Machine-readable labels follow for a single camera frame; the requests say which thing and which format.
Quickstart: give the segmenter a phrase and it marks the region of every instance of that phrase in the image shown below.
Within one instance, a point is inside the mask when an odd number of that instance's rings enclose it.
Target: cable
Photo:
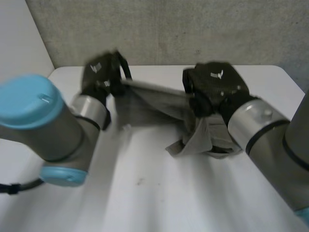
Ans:
[[[26,191],[32,188],[36,188],[43,184],[44,181],[41,179],[36,179],[25,184],[12,184],[12,185],[3,185],[0,184],[0,193],[7,193],[9,195],[18,194],[20,191]]]

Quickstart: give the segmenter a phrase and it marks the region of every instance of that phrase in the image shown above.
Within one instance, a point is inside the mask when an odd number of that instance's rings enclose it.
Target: black ring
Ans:
[[[79,118],[79,119],[82,119],[82,120],[85,120],[86,122],[89,122],[91,123],[92,125],[94,125],[98,130],[100,130],[100,126],[98,125],[98,123],[96,123],[95,121],[87,118],[87,117],[83,117],[83,116],[75,116],[76,118]]]
[[[291,148],[289,147],[289,145],[286,142],[285,139],[285,135],[282,139],[282,145],[283,148],[285,150],[285,152],[288,154],[288,156],[295,162],[297,163],[299,166],[301,166],[303,169],[309,171],[309,164],[306,163],[305,161],[303,161],[300,157],[298,157],[297,155],[295,155],[295,153],[291,150]]]
[[[282,120],[279,120],[279,121],[275,121],[275,122],[272,122],[270,124],[268,124],[267,126],[263,127],[261,130],[259,130],[250,140],[249,142],[247,143],[247,146],[246,146],[246,153],[249,155],[250,151],[251,151],[251,148],[253,147],[253,145],[255,144],[255,142],[257,140],[259,140],[259,138],[261,138],[261,136],[263,134],[265,134],[267,131],[270,131],[271,129],[273,129],[274,127],[277,127],[277,126],[280,126],[280,125],[283,125],[283,124],[287,124],[287,123],[290,123],[289,120],[286,120],[286,119],[282,119]]]

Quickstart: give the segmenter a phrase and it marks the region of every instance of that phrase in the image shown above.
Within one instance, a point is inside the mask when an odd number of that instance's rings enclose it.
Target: silver cylinder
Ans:
[[[251,148],[250,158],[292,210],[309,206],[309,172],[286,153],[282,145],[288,124],[262,135]]]
[[[91,120],[102,129],[107,112],[99,100],[88,95],[78,95],[72,101],[70,109],[76,117]]]
[[[90,122],[83,119],[77,119],[77,121],[84,131],[84,137],[78,149],[62,161],[45,162],[44,167],[65,167],[88,171],[100,131]]]
[[[51,122],[31,130],[7,129],[15,140],[29,146],[46,161],[65,159],[78,149],[83,130],[68,107]]]
[[[248,143],[259,131],[281,120],[287,121],[286,117],[267,102],[256,99],[238,108],[232,115],[227,128],[233,139],[246,151]]]

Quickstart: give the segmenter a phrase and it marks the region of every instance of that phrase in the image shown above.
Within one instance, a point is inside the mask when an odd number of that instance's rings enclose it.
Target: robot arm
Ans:
[[[285,202],[309,225],[309,93],[292,121],[261,99],[231,95],[220,113],[230,135]]]
[[[90,61],[81,92],[70,107],[59,90],[39,75],[24,75],[1,86],[0,124],[6,138],[27,145],[44,160],[40,180],[26,186],[2,185],[2,192],[16,194],[43,182],[59,186],[84,183],[99,132],[111,122],[106,108],[108,82],[111,78],[120,81],[121,59],[116,52]]]

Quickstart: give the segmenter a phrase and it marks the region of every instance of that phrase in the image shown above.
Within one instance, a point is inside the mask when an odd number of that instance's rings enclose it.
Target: cloth fold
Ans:
[[[221,159],[241,151],[220,115],[195,117],[189,106],[193,95],[139,81],[122,80],[122,84],[126,87],[125,94],[114,97],[118,124],[182,127],[182,139],[166,148],[172,156],[204,153]]]

